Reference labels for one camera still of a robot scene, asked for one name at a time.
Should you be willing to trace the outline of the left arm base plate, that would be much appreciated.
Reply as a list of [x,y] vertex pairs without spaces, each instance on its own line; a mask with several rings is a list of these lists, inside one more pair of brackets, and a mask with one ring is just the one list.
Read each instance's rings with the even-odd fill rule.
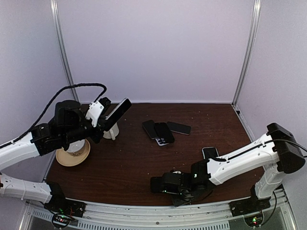
[[82,218],[85,212],[86,204],[84,202],[64,199],[50,200],[49,203],[44,203],[44,208],[59,214],[65,214],[69,217]]

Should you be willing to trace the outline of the white ceramic bowl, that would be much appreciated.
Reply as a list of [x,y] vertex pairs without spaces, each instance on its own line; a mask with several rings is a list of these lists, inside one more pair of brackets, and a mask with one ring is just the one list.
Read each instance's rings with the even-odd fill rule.
[[85,140],[79,140],[69,145],[69,148],[66,150],[72,156],[79,156],[83,153],[85,147]]

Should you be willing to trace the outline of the beige saucer plate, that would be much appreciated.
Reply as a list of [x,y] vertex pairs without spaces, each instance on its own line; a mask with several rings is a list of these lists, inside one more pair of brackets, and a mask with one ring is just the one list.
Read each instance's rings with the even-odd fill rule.
[[69,153],[67,153],[64,148],[58,149],[56,151],[56,160],[57,162],[65,167],[73,167],[76,165],[81,164],[82,162],[84,162],[86,160],[86,158],[88,157],[91,147],[90,147],[90,143],[87,139],[85,140],[85,147],[83,149],[83,153],[79,156],[72,156]]

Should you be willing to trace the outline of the white phone dual camera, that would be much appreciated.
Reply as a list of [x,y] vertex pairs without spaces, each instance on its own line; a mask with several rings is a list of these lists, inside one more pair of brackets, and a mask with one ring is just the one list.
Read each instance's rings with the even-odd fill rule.
[[115,109],[106,117],[105,131],[109,131],[116,122],[130,109],[132,103],[128,98],[125,98],[119,103]]

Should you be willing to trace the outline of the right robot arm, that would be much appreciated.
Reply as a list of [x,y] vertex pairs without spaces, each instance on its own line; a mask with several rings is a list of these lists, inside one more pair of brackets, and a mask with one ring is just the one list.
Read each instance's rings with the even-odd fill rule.
[[216,156],[213,151],[205,150],[203,160],[192,164],[190,172],[164,173],[158,191],[171,194],[173,205],[178,207],[236,176],[266,166],[253,189],[255,194],[246,200],[246,208],[257,211],[285,175],[297,172],[306,163],[301,152],[304,147],[290,131],[277,123],[267,125],[267,129],[259,139],[226,155]]

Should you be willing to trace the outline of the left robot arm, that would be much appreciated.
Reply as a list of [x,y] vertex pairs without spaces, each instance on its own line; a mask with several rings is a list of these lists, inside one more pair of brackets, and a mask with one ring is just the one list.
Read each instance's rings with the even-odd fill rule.
[[[56,103],[54,117],[48,123],[34,126],[20,140],[4,144],[0,149],[0,168],[5,169],[30,158],[67,150],[73,143],[86,138],[98,143],[105,131],[103,114],[111,101],[102,98],[90,104],[86,113],[74,100]],[[69,209],[69,202],[58,183],[35,183],[0,175],[0,196],[50,203],[59,213]]]

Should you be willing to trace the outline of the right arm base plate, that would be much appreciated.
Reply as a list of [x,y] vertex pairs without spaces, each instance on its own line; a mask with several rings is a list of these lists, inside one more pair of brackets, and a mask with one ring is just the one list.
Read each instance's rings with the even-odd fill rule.
[[271,207],[270,199],[254,199],[252,197],[232,201],[229,207],[233,217],[246,215]]

